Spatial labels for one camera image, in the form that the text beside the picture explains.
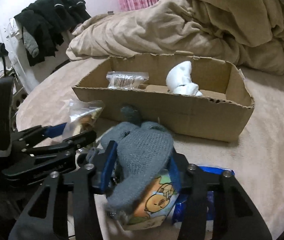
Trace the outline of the grey dotted socks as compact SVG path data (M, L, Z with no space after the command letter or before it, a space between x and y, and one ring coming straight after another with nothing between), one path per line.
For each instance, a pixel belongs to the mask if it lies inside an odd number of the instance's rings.
M102 153L103 149L97 148L97 147L92 147L88 150L88 153L85 157L85 163L93 163L93 159L97 154Z

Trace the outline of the black clothes pile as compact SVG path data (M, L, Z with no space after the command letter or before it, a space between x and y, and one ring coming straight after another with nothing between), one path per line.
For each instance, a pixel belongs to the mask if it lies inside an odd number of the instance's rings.
M85 0L36 0L14 19L22 30L31 67L55 56L64 42L62 34L90 19Z

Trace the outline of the cartoon chick tissue packet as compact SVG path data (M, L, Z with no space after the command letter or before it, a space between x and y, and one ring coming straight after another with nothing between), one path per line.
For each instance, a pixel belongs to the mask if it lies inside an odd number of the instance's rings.
M168 170L162 170L145 189L134 212L130 215L122 213L119 223L125 231L161 226L178 197L179 193L173 186Z

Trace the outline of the beige rumpled blanket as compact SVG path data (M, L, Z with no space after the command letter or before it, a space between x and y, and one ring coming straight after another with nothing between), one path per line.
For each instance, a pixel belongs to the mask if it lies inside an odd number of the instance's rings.
M237 66L284 73L284 0L159 0L97 15L73 32L73 60L187 51Z

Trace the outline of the zip bag with snacks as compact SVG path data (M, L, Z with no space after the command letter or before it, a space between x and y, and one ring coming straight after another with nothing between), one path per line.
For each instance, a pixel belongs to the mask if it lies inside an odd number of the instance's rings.
M105 104L101 100L90 102L71 100L69 104L70 118L62 133L62 138L67 139L80 133L90 131L104 108Z

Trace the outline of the grey knit glove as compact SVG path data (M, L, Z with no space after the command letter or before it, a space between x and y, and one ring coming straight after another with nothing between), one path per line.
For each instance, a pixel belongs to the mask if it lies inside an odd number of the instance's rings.
M117 143L118 164L122 179L107 197L113 210L131 213L143 191L166 166L173 152L173 137L163 125L144 121L134 106L121 108L125 120L100 140L103 148Z

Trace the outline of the brown cardboard box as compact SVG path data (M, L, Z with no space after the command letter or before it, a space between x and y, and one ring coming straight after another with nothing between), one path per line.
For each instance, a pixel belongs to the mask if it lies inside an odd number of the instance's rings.
M191 62L191 78L202 96L168 92L167 74L184 61ZM111 71L145 72L149 79L138 89L110 89L106 75ZM242 72L232 63L187 53L99 60L73 89L83 102L101 100L103 118L124 121L121 109L132 105L144 120L158 122L175 133L225 142L238 139L255 108Z

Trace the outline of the white socks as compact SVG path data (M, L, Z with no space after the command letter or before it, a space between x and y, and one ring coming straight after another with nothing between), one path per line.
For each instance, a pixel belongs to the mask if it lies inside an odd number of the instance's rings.
M203 96L199 91L199 86L192 82L191 71L191 61L183 61L173 67L166 77L169 92L186 96Z

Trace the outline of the cotton swab zip bag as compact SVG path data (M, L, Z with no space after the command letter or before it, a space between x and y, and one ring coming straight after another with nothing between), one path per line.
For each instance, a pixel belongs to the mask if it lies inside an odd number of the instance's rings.
M146 72L108 72L106 79L109 81L109 89L136 89L149 80Z

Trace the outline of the blue tissue packet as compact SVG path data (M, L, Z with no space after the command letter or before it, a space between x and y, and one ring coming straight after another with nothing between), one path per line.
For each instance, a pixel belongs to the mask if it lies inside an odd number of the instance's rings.
M172 215L172 224L176 228L181 228L187 211L191 211L192 224L205 222L208 230L213 229L214 193L219 177L224 173L235 174L233 170L189 164L179 179L175 177L173 184L180 186Z

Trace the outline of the beige bed sheet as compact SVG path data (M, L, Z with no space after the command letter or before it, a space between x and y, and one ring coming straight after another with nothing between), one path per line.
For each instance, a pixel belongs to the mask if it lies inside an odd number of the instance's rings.
M47 77L20 105L17 128L66 122L68 103L76 97L73 87L100 63L93 58L70 62ZM175 149L190 163L234 170L277 239L284 232L284 75L242 72L255 109L239 139L225 143L175 134Z

